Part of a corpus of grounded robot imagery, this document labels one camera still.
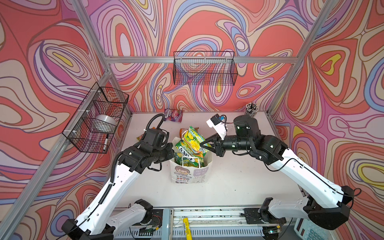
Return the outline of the yellow green Fox's candy bag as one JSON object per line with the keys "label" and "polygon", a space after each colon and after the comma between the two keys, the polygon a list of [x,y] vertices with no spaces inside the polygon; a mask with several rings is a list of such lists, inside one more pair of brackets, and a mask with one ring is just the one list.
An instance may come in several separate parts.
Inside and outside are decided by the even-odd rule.
{"label": "yellow green Fox's candy bag", "polygon": [[204,167],[204,156],[208,153],[200,147],[200,143],[206,139],[190,126],[189,130],[185,132],[181,140],[176,144],[176,147],[182,152],[176,155],[176,163],[184,163],[189,167],[198,167],[198,163]]}

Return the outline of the white printed paper bag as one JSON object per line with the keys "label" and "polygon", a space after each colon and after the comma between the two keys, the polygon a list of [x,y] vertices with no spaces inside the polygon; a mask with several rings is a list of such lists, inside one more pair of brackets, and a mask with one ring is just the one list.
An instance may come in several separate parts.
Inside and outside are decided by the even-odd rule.
{"label": "white printed paper bag", "polygon": [[213,156],[210,151],[204,156],[204,167],[198,163],[198,167],[189,167],[184,163],[176,163],[176,155],[182,152],[176,147],[180,138],[175,137],[172,141],[175,156],[170,160],[171,179],[176,184],[200,184],[207,181],[213,166]]}

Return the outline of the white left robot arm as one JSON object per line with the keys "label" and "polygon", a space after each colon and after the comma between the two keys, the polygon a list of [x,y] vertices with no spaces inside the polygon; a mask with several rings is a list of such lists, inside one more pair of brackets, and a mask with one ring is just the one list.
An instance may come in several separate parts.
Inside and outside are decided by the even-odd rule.
{"label": "white left robot arm", "polygon": [[152,164],[161,165],[173,157],[169,133],[160,128],[147,129],[138,143],[116,156],[109,181],[92,203],[75,219],[64,222],[64,236],[72,240],[112,240],[135,224],[149,224],[153,206],[143,199],[116,215],[112,212],[144,170],[151,170]]}

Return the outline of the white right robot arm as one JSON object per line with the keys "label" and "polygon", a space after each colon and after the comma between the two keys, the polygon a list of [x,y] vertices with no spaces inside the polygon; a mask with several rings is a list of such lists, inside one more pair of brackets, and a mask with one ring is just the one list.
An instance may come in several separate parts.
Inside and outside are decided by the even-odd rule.
{"label": "white right robot arm", "polygon": [[263,135],[258,121],[248,115],[234,119],[235,135],[228,135],[226,123],[216,114],[207,125],[216,134],[206,138],[200,146],[223,157],[227,151],[249,155],[262,161],[271,172],[281,172],[301,187],[307,196],[296,200],[266,198],[258,213],[270,223],[284,218],[307,219],[326,230],[335,230],[349,220],[355,191],[339,186],[303,162],[283,141]]}

